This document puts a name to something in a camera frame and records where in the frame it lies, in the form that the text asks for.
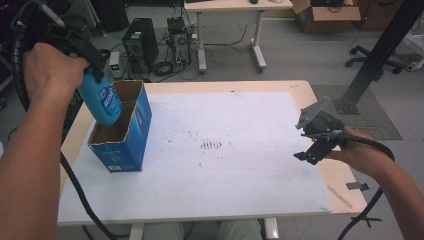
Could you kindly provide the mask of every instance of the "blue cardboard box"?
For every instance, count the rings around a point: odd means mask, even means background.
[[[88,146],[110,172],[140,171],[149,134],[152,111],[142,81],[113,83],[122,102],[115,124],[96,124]]]

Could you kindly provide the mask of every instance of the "black pole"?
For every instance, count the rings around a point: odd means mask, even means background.
[[[334,99],[339,114],[352,114],[356,104],[424,10],[423,0],[404,0],[341,99]]]

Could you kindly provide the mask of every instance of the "whiteboard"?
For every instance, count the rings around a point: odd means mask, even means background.
[[[109,173],[84,144],[73,169],[104,221],[237,219],[331,211],[288,92],[149,94],[141,172]],[[59,223],[91,221],[69,180]]]

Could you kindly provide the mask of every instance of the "cardboard box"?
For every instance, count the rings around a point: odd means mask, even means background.
[[[384,31],[402,3],[403,0],[356,0],[361,21],[353,25],[361,31]]]
[[[110,172],[140,171],[152,111],[142,81],[113,83],[122,113],[112,126],[96,124],[88,146]]]
[[[361,20],[359,8],[346,0],[340,8],[312,7],[308,0],[292,0],[296,22],[305,33],[344,32],[350,21]]]

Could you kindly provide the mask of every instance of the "blue spray bottle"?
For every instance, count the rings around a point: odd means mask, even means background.
[[[89,68],[78,91],[98,124],[112,125],[121,115],[121,100],[106,76],[99,81]]]

